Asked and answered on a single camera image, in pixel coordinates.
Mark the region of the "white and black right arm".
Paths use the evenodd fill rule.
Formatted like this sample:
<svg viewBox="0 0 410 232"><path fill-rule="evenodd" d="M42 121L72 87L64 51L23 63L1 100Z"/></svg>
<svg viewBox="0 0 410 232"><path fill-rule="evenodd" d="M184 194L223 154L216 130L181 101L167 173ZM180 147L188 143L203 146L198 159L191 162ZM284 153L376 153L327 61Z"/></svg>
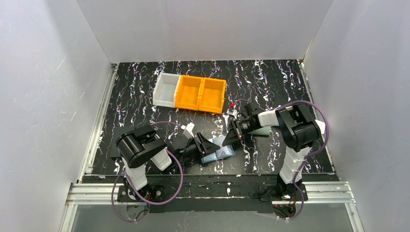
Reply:
<svg viewBox="0 0 410 232"><path fill-rule="evenodd" d="M242 141L246 135L259 129L278 127L286 145L283 166L274 186L256 194L260 200L284 199L297 196L301 190L301 171L316 142L325 132L310 113L308 101L294 101L274 110L266 111L256 103L247 103L244 116L237 116L230 122L223 146Z"/></svg>

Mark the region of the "blue card holder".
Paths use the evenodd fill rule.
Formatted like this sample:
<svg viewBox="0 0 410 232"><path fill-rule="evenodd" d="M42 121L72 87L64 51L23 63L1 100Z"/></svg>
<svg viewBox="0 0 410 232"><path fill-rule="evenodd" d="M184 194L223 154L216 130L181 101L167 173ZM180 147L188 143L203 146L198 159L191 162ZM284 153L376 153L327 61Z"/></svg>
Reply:
<svg viewBox="0 0 410 232"><path fill-rule="evenodd" d="M227 159L227 158L235 156L235 151L232 145L222 146L222 142L224 141L225 138L226 136L219 136L219 137L209 139L210 142L220 146L220 149L218 149L216 152L213 152L211 154L208 154L202 157L201 158L202 164L210 163L210 162L217 161L217 160L223 160L223 159Z"/></svg>

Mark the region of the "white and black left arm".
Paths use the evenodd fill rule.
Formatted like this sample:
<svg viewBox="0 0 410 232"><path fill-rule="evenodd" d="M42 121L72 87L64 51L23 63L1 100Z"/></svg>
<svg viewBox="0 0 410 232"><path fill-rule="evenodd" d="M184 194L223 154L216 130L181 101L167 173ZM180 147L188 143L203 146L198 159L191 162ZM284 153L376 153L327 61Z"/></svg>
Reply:
<svg viewBox="0 0 410 232"><path fill-rule="evenodd" d="M135 128L120 135L115 148L124 162L126 178L135 190L140 190L147 185L146 164L151 161L160 171L164 171L173 164L174 156L187 157L191 155L210 155L220 149L217 145L206 139L201 133L192 132L194 124L177 125L182 129L188 142L183 148L172 149L160 138L152 125Z"/></svg>

